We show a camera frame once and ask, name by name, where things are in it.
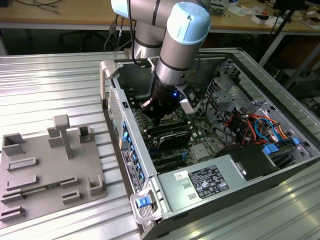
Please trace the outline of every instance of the white sticker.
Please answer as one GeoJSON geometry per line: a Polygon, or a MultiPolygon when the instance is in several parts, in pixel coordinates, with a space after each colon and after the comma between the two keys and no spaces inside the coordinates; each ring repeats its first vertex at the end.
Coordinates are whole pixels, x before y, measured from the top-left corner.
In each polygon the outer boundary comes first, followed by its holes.
{"type": "Polygon", "coordinates": [[[224,187],[225,185],[227,185],[225,182],[220,184],[220,188],[224,187]]]}
{"type": "Polygon", "coordinates": [[[187,170],[180,171],[180,172],[176,172],[176,173],[174,174],[174,176],[175,176],[175,179],[176,179],[177,181],[189,177],[187,170]]]}

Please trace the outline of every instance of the metal slotted surface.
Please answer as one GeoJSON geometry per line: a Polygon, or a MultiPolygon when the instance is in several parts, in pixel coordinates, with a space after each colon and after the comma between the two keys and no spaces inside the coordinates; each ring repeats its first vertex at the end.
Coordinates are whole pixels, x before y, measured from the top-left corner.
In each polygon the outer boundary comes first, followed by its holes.
{"type": "MultiPolygon", "coordinates": [[[[287,94],[245,53],[241,60],[306,126],[320,138],[318,120],[287,94]]],[[[52,117],[68,114],[76,127],[90,124],[97,142],[108,196],[0,230],[0,239],[140,239],[123,179],[100,107],[99,63],[122,54],[81,53],[5,56],[0,59],[0,138],[46,134],[52,117]]],[[[241,76],[241,85],[255,99],[262,96],[241,76]]],[[[255,195],[183,228],[163,240],[318,240],[320,239],[320,163],[280,186],[255,195]]]]}
{"type": "Polygon", "coordinates": [[[0,142],[4,134],[45,135],[53,116],[94,131],[107,197],[0,230],[12,239],[140,239],[100,103],[99,63],[123,54],[85,53],[0,58],[0,142]]]}

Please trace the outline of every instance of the workbench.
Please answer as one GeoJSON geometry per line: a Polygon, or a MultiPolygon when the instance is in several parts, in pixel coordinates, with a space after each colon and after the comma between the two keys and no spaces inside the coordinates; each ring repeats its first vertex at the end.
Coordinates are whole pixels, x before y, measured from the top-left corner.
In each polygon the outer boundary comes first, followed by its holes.
{"type": "MultiPolygon", "coordinates": [[[[320,139],[320,121],[247,53],[236,48],[213,50],[235,54],[320,139]]],[[[53,116],[68,114],[70,128],[88,124],[93,129],[108,192],[105,198],[0,229],[1,240],[140,239],[100,102],[99,63],[123,58],[123,52],[0,58],[0,142],[9,133],[20,132],[23,138],[45,135],[53,116]]],[[[259,100],[261,94],[251,83],[241,85],[259,100]]],[[[319,175],[317,163],[277,187],[175,230],[162,240],[319,239],[319,175]]]]}
{"type": "MultiPolygon", "coordinates": [[[[61,30],[109,30],[115,19],[110,0],[63,0],[57,5],[61,14],[43,10],[36,6],[21,4],[11,0],[8,8],[0,8],[0,29],[61,29],[61,30]]],[[[265,11],[273,16],[274,9],[266,4],[253,0],[246,3],[248,6],[263,6],[265,11]]],[[[264,65],[285,35],[320,35],[300,22],[302,17],[293,17],[282,32],[277,36],[272,45],[264,54],[260,65],[264,65]]],[[[129,30],[128,20],[124,21],[124,30],[129,30]]],[[[229,11],[224,16],[211,16],[211,33],[233,34],[270,34],[271,28],[259,25],[251,20],[251,16],[240,17],[229,11]]],[[[6,49],[0,37],[0,55],[6,49]]]]}

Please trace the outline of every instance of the power supply label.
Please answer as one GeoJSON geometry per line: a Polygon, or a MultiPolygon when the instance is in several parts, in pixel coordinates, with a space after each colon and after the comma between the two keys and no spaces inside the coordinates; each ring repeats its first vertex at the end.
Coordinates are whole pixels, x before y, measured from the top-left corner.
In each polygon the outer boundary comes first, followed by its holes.
{"type": "Polygon", "coordinates": [[[189,178],[201,199],[211,197],[229,189],[228,184],[216,165],[190,172],[189,178]]]}

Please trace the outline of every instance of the table leg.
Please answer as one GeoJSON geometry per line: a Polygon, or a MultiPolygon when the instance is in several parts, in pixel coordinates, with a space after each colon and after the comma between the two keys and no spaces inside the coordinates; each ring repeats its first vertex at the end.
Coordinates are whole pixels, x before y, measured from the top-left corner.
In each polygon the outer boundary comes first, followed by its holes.
{"type": "Polygon", "coordinates": [[[4,40],[2,39],[2,36],[0,34],[0,56],[3,56],[3,55],[8,55],[8,52],[6,50],[4,40]]]}
{"type": "Polygon", "coordinates": [[[284,38],[285,35],[283,34],[279,34],[275,40],[273,41],[273,43],[270,45],[270,47],[268,48],[268,50],[264,53],[263,57],[261,58],[259,64],[263,67],[268,59],[271,57],[271,55],[274,53],[274,51],[276,50],[276,48],[278,47],[278,45],[280,44],[280,42],[282,41],[282,39],[284,38]]]}
{"type": "Polygon", "coordinates": [[[282,85],[285,89],[288,89],[295,80],[300,76],[300,74],[309,66],[309,64],[314,60],[316,56],[320,53],[320,43],[315,47],[315,49],[306,57],[299,68],[294,72],[294,74],[282,85]]]}

